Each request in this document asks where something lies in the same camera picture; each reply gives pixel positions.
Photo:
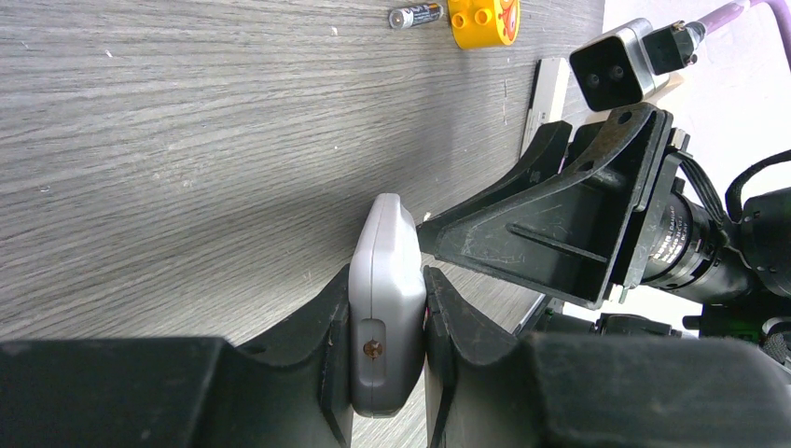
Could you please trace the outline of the orange yellow toy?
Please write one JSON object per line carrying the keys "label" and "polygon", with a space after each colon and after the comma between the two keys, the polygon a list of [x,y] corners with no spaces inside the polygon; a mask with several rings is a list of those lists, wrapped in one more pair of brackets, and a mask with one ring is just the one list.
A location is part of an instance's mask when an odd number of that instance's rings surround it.
{"label": "orange yellow toy", "polygon": [[512,45],[520,29],[520,0],[450,0],[451,31],[460,49]]}

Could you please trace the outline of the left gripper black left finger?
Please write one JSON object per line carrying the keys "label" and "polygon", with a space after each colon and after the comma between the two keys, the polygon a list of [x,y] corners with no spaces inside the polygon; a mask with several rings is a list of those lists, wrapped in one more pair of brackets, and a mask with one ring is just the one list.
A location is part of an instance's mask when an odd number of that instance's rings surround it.
{"label": "left gripper black left finger", "polygon": [[241,345],[220,337],[6,341],[5,447],[347,447],[347,268]]}

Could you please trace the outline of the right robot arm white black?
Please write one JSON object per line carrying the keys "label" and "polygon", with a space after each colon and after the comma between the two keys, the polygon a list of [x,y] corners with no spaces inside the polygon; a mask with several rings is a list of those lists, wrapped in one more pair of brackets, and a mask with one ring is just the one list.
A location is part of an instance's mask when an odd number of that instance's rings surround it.
{"label": "right robot arm white black", "polygon": [[790,191],[741,194],[790,155],[750,166],[719,195],[688,142],[648,103],[579,128],[544,124],[503,177],[422,223],[420,248],[591,310],[613,287],[652,287],[701,305],[686,329],[788,365]]}

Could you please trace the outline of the red black battery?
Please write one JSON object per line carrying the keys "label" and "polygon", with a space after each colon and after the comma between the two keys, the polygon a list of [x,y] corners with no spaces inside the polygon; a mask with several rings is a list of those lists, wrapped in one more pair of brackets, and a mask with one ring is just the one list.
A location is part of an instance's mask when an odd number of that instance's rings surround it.
{"label": "red black battery", "polygon": [[420,4],[391,10],[388,23],[392,29],[404,30],[438,21],[443,14],[444,8],[438,3]]}

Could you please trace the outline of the long white remote control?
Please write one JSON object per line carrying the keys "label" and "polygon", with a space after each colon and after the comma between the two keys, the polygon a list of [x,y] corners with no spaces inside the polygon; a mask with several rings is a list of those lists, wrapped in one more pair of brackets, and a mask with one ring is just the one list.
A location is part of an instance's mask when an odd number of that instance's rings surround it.
{"label": "long white remote control", "polygon": [[562,118],[570,74],[565,58],[545,58],[537,63],[520,146],[521,155],[526,152],[540,126]]}

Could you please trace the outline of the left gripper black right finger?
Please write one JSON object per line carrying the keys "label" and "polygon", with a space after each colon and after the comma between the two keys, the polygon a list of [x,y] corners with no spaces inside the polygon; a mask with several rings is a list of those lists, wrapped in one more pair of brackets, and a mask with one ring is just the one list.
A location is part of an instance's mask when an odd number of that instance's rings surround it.
{"label": "left gripper black right finger", "polygon": [[518,337],[444,273],[427,288],[432,447],[786,447],[779,365],[733,340],[530,332]]}

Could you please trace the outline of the white air conditioner remote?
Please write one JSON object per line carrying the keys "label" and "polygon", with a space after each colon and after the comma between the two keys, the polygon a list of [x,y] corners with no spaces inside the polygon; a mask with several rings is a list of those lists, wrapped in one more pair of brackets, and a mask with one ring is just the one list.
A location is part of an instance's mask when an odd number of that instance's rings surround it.
{"label": "white air conditioner remote", "polygon": [[421,375],[427,296],[422,268],[411,214],[399,195],[378,195],[348,277],[351,394],[360,415],[397,415]]}

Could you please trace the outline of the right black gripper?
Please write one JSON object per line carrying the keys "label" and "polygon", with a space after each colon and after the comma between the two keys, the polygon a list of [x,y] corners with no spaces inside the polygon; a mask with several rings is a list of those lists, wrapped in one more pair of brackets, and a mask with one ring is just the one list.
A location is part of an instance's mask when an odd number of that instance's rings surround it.
{"label": "right black gripper", "polygon": [[517,163],[417,229],[436,259],[597,309],[657,283],[687,244],[676,174],[689,137],[648,103],[574,128],[541,125]]}

